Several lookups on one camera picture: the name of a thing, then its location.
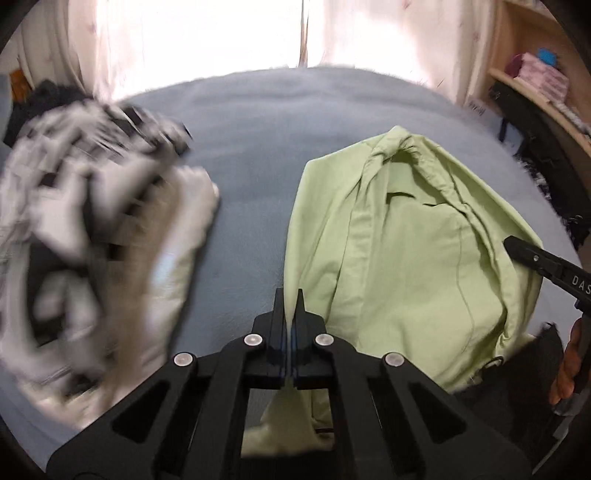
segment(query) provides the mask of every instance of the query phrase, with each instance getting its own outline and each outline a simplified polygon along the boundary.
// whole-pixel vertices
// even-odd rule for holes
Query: black and white fabric
[[[0,358],[18,378],[75,395],[103,377],[115,347],[109,243],[189,138],[93,100],[23,127],[0,182]]]

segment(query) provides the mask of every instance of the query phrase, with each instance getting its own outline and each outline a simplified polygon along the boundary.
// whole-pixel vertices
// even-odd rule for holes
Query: bed
[[[579,263],[528,174],[467,112],[421,86],[362,70],[279,69],[197,80],[132,101],[187,126],[194,141],[184,159],[203,166],[221,194],[171,354],[206,355],[249,332],[282,285],[287,226],[306,162],[394,125],[442,145],[519,211],[545,249]],[[577,318],[573,299],[544,281],[529,331],[556,322],[566,343]],[[267,401],[266,392],[255,393],[248,424]],[[75,433],[38,412],[1,369],[0,416],[41,468]]]

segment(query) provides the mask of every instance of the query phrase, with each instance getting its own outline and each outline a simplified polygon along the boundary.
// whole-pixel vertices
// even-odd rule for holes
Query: metal bolt
[[[174,356],[174,363],[180,367],[186,367],[193,362],[193,356],[190,353],[177,353]]]
[[[389,353],[386,355],[386,363],[391,367],[400,367],[404,363],[404,357],[400,353]]]
[[[246,335],[244,337],[244,343],[248,346],[257,346],[262,343],[262,336],[258,333],[251,333],[250,335]]]
[[[321,333],[320,335],[316,336],[316,343],[321,346],[329,346],[332,345],[335,341],[335,337],[329,335],[328,333]]]

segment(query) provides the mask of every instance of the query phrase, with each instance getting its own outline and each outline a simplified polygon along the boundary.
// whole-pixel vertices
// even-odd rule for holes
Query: green shirt
[[[285,317],[297,291],[359,352],[399,352],[447,390],[511,354],[541,277],[502,241],[541,246],[525,220],[439,145],[404,128],[308,162],[291,214]],[[278,393],[243,453],[329,448],[326,392]]]

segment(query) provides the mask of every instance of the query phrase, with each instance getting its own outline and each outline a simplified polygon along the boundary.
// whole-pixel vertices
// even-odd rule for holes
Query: white curtain
[[[196,78],[342,65],[463,104],[486,76],[495,0],[40,0],[13,37],[32,85],[101,100]]]
[[[305,0],[307,65],[421,83],[463,104],[480,93],[494,0]]]

